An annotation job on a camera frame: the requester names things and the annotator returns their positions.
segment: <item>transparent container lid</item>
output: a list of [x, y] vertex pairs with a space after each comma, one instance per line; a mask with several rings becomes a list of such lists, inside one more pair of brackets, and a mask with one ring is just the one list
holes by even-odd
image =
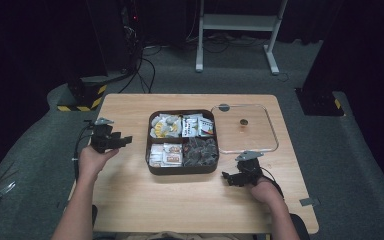
[[220, 104], [214, 115], [220, 153], [272, 152], [279, 142], [267, 109], [257, 104]]

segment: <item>forearm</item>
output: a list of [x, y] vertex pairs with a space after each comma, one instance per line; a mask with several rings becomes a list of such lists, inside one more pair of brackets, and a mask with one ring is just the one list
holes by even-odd
[[79, 181], [52, 239], [92, 239], [93, 182]]
[[299, 240], [286, 203], [284, 201], [274, 202], [269, 204], [269, 208], [272, 216], [273, 239]]

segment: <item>stand leg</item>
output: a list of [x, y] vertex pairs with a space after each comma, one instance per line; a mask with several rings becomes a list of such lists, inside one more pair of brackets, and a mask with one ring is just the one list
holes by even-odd
[[276, 42], [277, 34], [279, 33], [280, 24], [282, 23], [283, 13], [285, 12], [287, 3], [288, 3], [288, 0], [283, 0], [282, 3], [280, 4], [280, 9], [277, 14], [276, 22], [274, 23], [274, 26], [273, 26], [273, 32], [270, 37], [269, 45], [264, 45], [264, 53], [266, 54], [267, 61], [269, 62], [269, 65], [270, 65], [270, 70], [273, 75], [279, 75], [279, 72], [280, 72], [279, 68], [277, 67], [276, 60], [274, 59], [274, 56], [273, 56], [273, 47], [274, 47], [274, 43]]
[[202, 46], [204, 34], [204, 0], [201, 0], [201, 9], [199, 13], [199, 35], [198, 35], [198, 48], [196, 50], [196, 71], [202, 72], [204, 70], [204, 51]]

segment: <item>gray floor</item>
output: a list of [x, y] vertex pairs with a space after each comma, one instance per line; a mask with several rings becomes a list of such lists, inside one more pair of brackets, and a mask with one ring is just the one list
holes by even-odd
[[[270, 74], [261, 45], [206, 51], [202, 73], [195, 72], [195, 51], [163, 48], [152, 55], [158, 48], [150, 48], [145, 54], [156, 68], [153, 93], [275, 95], [309, 194], [321, 203], [314, 207], [320, 230], [311, 239], [384, 239], [384, 176], [346, 96], [334, 93], [346, 116], [317, 117], [303, 114], [294, 93], [305, 81], [320, 46], [277, 43], [279, 76]], [[220, 46], [206, 44], [206, 48]], [[140, 70], [148, 82], [151, 69], [144, 62]], [[127, 82], [109, 84], [106, 94], [117, 93]], [[61, 217], [74, 179], [71, 157], [77, 135], [83, 120], [95, 119], [99, 111], [57, 111], [64, 89], [63, 85], [49, 93], [51, 110], [26, 131], [0, 165], [0, 175], [9, 167], [9, 173], [16, 172], [0, 187], [17, 183], [0, 205], [0, 239], [49, 239]], [[124, 92], [141, 93], [139, 79]]]

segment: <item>yellow and black hazard tape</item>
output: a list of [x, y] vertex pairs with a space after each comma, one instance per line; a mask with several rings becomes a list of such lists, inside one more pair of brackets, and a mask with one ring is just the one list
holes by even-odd
[[58, 105], [58, 110], [62, 112], [70, 112], [70, 111], [94, 111], [99, 104], [102, 101], [102, 97], [104, 95], [105, 89], [107, 88], [107, 85], [101, 86], [96, 94], [94, 94], [92, 97], [89, 96], [89, 99], [87, 99], [88, 103], [85, 104], [79, 104], [79, 105]]

